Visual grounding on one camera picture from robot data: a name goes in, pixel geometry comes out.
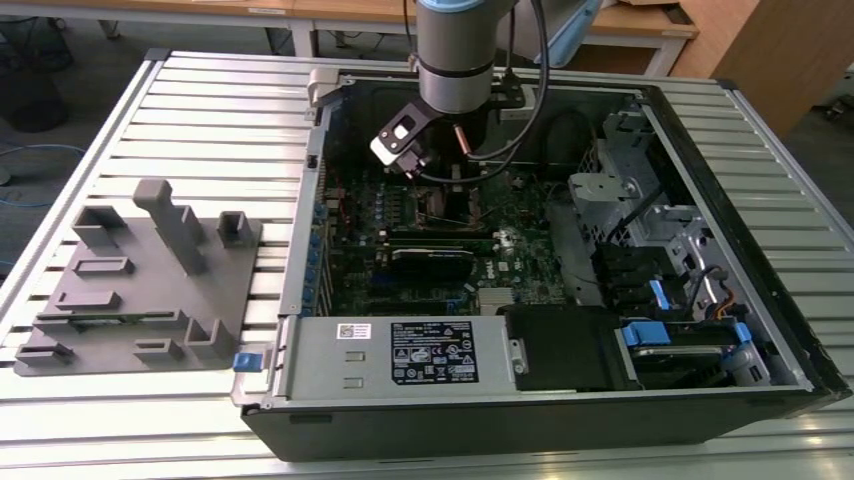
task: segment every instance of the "black trash bin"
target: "black trash bin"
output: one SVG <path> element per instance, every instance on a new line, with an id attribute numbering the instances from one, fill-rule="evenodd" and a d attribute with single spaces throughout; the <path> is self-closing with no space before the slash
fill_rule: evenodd
<path id="1" fill-rule="evenodd" d="M 20 132 L 43 132 L 68 119 L 51 76 L 32 71 L 8 43 L 0 43 L 0 117 Z"/>
<path id="2" fill-rule="evenodd" d="M 75 61 L 60 22 L 55 18 L 0 15 L 0 41 L 5 39 L 36 73 L 59 72 Z"/>

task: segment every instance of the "blue latch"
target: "blue latch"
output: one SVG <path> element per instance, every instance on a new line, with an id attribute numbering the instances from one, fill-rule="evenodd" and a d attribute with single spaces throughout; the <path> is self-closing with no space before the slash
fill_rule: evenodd
<path id="1" fill-rule="evenodd" d="M 631 322 L 621 330 L 629 347 L 670 345 L 665 322 Z"/>
<path id="2" fill-rule="evenodd" d="M 235 355 L 235 363 L 231 369 L 239 373 L 260 372 L 264 369 L 263 353 L 239 353 Z"/>
<path id="3" fill-rule="evenodd" d="M 739 343 L 746 343 L 753 340 L 753 334 L 747 328 L 747 324 L 738 322 L 735 324 L 735 335 L 738 336 Z"/>

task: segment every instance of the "barcode sticker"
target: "barcode sticker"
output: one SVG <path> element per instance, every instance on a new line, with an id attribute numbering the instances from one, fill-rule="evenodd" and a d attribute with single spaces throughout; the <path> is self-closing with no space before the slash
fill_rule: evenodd
<path id="1" fill-rule="evenodd" d="M 338 335 L 339 340 L 370 340 L 371 324 L 370 323 L 339 323 Z"/>
<path id="2" fill-rule="evenodd" d="M 279 8 L 250 8 L 250 13 L 260 13 L 263 15 L 284 15 L 284 10 Z"/>

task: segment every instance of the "metal bracket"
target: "metal bracket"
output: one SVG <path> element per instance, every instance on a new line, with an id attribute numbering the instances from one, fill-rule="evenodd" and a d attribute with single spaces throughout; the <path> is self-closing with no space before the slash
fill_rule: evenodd
<path id="1" fill-rule="evenodd" d="M 308 74 L 308 103 L 320 106 L 320 99 L 338 90 L 338 68 L 315 68 Z"/>
<path id="2" fill-rule="evenodd" d="M 510 364 L 516 375 L 528 373 L 528 361 L 524 354 L 524 343 L 520 339 L 510 339 Z"/>

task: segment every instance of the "motherboard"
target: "motherboard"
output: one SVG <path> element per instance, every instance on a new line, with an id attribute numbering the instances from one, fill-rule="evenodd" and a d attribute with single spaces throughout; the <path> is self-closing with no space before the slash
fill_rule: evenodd
<path id="1" fill-rule="evenodd" d="M 475 187 L 330 168 L 336 316 L 491 315 L 566 303 L 544 205 L 558 183 L 512 169 Z"/>

